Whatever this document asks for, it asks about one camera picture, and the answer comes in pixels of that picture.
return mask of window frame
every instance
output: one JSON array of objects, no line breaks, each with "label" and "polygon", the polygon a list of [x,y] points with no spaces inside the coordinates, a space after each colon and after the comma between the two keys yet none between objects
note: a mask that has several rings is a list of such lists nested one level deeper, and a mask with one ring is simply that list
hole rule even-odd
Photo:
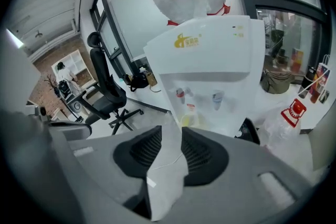
[{"label": "window frame", "polygon": [[[102,21],[101,17],[98,16],[99,13],[97,9],[97,1],[98,0],[93,1],[90,13],[93,24],[99,27]],[[124,45],[125,41],[123,40],[122,34],[118,30],[118,22],[115,22],[114,20],[115,16],[113,10],[111,10],[109,7],[108,0],[102,0],[102,2],[107,19],[127,65],[133,74],[139,73],[135,63],[130,60],[130,57],[127,53],[127,48]],[[313,51],[310,53],[308,65],[317,67],[318,63],[322,61],[323,56],[325,54],[330,54],[332,34],[331,9],[330,5],[324,0],[320,0],[321,8],[317,8],[301,0],[241,0],[241,3],[243,5],[245,15],[250,16],[251,19],[258,19],[257,9],[264,8],[295,13],[320,23],[320,42],[318,46],[313,46]]]},{"label": "window frame", "polygon": [[121,54],[121,50],[118,48],[112,54],[110,54],[107,47],[106,47],[106,44],[105,44],[105,42],[102,39],[101,34],[100,34],[101,27],[102,27],[104,21],[107,19],[106,12],[104,10],[103,13],[100,16],[99,12],[98,12],[98,8],[97,8],[97,2],[95,2],[92,9],[90,9],[90,14],[91,14],[92,22],[95,26],[94,28],[96,29],[96,31],[100,35],[100,40],[101,40],[101,45],[103,47],[103,50],[106,53],[106,56],[109,59],[109,61],[112,65],[113,69],[115,70],[117,76],[119,78],[122,78],[126,74],[126,72],[122,68],[122,66],[120,64],[120,61],[118,59],[118,56]]}]

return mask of red ribbon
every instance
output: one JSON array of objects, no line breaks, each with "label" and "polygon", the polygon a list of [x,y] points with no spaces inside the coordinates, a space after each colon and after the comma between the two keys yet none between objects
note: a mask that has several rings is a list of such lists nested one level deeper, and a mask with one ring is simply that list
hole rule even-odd
[{"label": "red ribbon", "polygon": [[[219,11],[217,11],[216,13],[208,13],[208,15],[209,15],[209,16],[211,16],[211,15],[217,15],[222,9],[224,9],[224,10],[223,10],[223,14],[222,14],[221,16],[223,16],[224,14],[228,14],[228,13],[230,12],[231,6],[226,6],[226,5],[223,3],[223,6],[219,9]],[[177,26],[178,23],[173,22],[172,20],[168,20],[167,25],[174,25],[174,26]]]}]

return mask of red label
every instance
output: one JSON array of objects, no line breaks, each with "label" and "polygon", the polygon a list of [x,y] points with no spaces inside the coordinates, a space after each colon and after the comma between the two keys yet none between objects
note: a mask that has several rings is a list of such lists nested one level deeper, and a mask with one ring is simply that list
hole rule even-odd
[{"label": "red label", "polygon": [[188,107],[191,111],[194,111],[194,110],[195,110],[195,105],[193,105],[193,104],[187,104],[187,107]]}]

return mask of office chair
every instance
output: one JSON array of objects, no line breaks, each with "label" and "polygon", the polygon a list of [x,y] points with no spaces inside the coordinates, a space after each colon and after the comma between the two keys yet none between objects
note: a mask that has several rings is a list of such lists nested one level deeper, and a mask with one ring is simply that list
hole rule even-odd
[{"label": "office chair", "polygon": [[137,113],[143,115],[143,111],[137,109],[129,113],[127,109],[124,109],[121,114],[119,114],[118,109],[126,105],[126,92],[115,83],[113,76],[109,73],[105,54],[100,46],[100,38],[98,32],[92,32],[88,37],[88,45],[92,48],[90,57],[98,77],[98,82],[95,83],[94,87],[104,96],[98,99],[93,105],[90,105],[82,98],[86,93],[86,91],[84,91],[70,102],[78,100],[90,111],[89,116],[85,120],[86,124],[91,125],[99,119],[107,120],[110,118],[110,113],[114,113],[116,119],[109,123],[111,128],[113,128],[112,135],[116,134],[121,124],[125,125],[130,131],[133,131],[133,129],[125,123],[125,120]]}]

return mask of brick wall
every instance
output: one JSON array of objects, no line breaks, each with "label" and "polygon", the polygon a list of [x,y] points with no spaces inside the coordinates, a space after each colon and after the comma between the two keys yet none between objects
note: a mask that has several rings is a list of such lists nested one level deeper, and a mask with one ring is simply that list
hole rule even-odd
[{"label": "brick wall", "polygon": [[[91,62],[90,55],[79,35],[58,45],[34,62],[34,66],[41,72],[41,77],[29,99],[38,105],[45,106],[48,115],[54,116],[54,111],[57,108],[62,109],[66,116],[70,115],[70,112],[54,94],[54,91],[51,89],[48,82],[44,80],[47,79],[48,75],[51,75],[51,80],[54,81],[56,77],[51,66],[58,60],[78,49],[93,78],[97,80],[97,75]],[[77,78],[80,86],[91,80],[91,76],[87,70],[77,74]]]}]

